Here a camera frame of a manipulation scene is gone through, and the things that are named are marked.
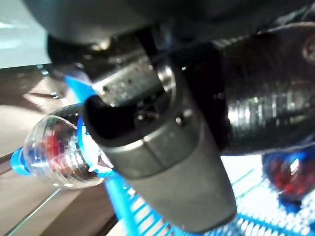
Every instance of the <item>wooden floor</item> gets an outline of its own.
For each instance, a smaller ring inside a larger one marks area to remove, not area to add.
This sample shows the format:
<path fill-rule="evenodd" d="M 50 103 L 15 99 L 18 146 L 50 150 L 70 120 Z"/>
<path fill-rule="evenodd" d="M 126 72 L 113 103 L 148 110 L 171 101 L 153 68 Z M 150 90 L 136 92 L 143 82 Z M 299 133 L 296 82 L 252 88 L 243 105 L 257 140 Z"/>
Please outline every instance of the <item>wooden floor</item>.
<path fill-rule="evenodd" d="M 102 184 L 83 190 L 42 233 L 43 236 L 95 236 L 113 216 Z"/>

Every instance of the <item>blue grid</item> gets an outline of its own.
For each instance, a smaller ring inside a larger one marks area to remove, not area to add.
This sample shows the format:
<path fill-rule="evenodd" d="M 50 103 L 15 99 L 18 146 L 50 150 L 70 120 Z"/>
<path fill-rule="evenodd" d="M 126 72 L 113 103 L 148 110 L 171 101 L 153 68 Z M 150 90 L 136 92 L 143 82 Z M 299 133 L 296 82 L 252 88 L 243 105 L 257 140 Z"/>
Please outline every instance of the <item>blue grid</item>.
<path fill-rule="evenodd" d="M 205 236 L 315 236 L 310 224 L 315 219 L 315 192 L 309 194 L 302 209 L 294 214 L 287 213 L 278 201 L 276 191 L 263 176 L 260 156 L 223 157 L 224 166 L 232 182 L 238 205 L 238 214 L 229 224 Z M 130 236 L 184 236 L 191 235 L 163 221 L 150 206 L 122 179 L 121 192 L 126 207 L 121 219 Z M 122 205 L 113 199 L 113 205 Z"/>

